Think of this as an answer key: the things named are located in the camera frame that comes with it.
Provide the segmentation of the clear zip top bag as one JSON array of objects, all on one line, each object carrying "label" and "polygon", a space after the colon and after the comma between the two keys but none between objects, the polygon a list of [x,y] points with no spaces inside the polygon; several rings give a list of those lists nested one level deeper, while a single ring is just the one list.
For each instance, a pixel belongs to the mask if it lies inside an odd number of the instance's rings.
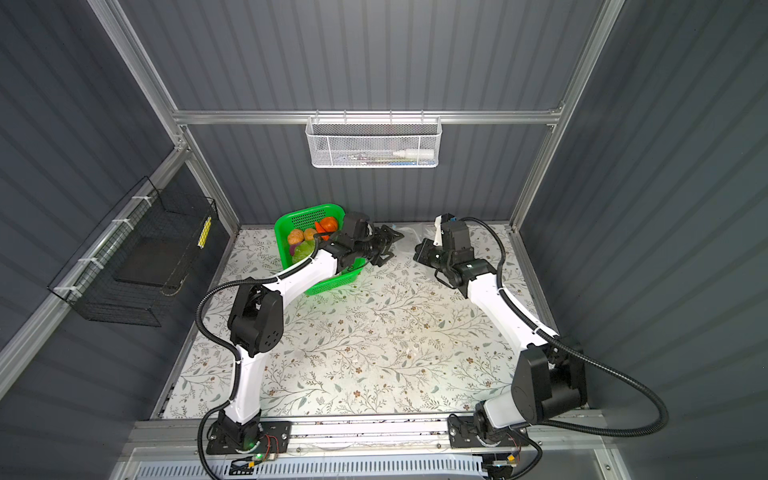
[{"label": "clear zip top bag", "polygon": [[420,243],[424,238],[433,240],[436,232],[434,224],[429,222],[392,224],[391,227],[406,238],[414,239],[417,243]]}]

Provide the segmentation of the red tomato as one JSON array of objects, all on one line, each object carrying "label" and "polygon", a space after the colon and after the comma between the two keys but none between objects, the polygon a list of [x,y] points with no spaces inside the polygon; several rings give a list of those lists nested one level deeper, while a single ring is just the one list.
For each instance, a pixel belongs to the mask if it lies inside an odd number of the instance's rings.
[{"label": "red tomato", "polygon": [[324,217],[319,223],[324,227],[327,233],[334,233],[339,229],[337,219],[331,216]]}]

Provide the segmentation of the orange carrot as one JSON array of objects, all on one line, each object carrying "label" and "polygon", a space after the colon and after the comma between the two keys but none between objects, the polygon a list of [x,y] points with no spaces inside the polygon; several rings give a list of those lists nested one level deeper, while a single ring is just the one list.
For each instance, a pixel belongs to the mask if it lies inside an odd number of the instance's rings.
[{"label": "orange carrot", "polygon": [[315,223],[315,230],[320,235],[320,238],[322,240],[327,240],[329,238],[329,235],[327,234],[327,231],[324,229],[324,227],[319,223]]}]

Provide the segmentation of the green plastic basket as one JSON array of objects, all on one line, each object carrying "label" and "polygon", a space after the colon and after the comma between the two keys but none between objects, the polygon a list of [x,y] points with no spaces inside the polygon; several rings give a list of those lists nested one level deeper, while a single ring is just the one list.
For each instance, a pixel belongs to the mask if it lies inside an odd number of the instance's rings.
[{"label": "green plastic basket", "polygon": [[[276,221],[274,233],[284,269],[298,264],[313,252],[315,241],[310,240],[310,235],[318,232],[317,225],[322,226],[327,217],[334,218],[340,228],[345,210],[336,204],[324,204],[285,214]],[[359,258],[339,275],[311,287],[306,294],[318,295],[353,283],[365,265],[366,260]]]}]

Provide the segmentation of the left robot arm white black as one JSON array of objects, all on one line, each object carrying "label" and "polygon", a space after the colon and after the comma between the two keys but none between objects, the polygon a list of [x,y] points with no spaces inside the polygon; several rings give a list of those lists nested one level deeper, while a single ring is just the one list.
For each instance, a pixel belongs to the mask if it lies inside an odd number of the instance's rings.
[{"label": "left robot arm white black", "polygon": [[268,279],[239,282],[228,319],[227,345],[235,351],[232,392],[219,416],[238,426],[259,417],[267,363],[282,339],[287,306],[359,259],[372,266],[384,265],[394,255],[392,246],[403,238],[387,225],[374,225],[365,214],[350,212],[340,230],[316,235],[307,258]]}]

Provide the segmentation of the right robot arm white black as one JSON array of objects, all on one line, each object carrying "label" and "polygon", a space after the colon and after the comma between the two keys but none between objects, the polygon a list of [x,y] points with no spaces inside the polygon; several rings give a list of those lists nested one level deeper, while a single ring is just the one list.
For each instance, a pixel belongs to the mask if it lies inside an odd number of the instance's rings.
[{"label": "right robot arm white black", "polygon": [[543,324],[504,286],[506,250],[486,223],[473,222],[490,233],[500,249],[496,265],[475,254],[467,224],[443,214],[435,219],[433,239],[415,248],[414,260],[435,271],[443,285],[457,290],[479,308],[515,354],[517,363],[507,393],[477,404],[468,430],[485,444],[497,442],[499,432],[523,429],[584,406],[588,401],[585,362],[551,344],[555,330]]}]

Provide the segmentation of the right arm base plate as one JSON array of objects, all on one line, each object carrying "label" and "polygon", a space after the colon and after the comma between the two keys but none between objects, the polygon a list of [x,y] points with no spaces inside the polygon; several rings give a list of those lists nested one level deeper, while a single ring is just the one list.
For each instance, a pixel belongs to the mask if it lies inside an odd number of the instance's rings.
[{"label": "right arm base plate", "polygon": [[530,442],[523,437],[523,431],[509,427],[493,428],[483,414],[456,415],[447,417],[450,446],[454,449],[506,448],[519,450]]}]

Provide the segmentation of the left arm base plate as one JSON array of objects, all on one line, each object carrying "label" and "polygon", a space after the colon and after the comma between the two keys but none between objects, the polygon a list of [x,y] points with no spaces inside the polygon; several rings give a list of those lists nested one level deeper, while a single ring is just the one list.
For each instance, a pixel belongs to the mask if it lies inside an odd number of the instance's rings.
[{"label": "left arm base plate", "polygon": [[287,451],[293,424],[288,421],[250,422],[245,426],[228,418],[216,420],[205,433],[204,446],[208,455],[282,454]]}]

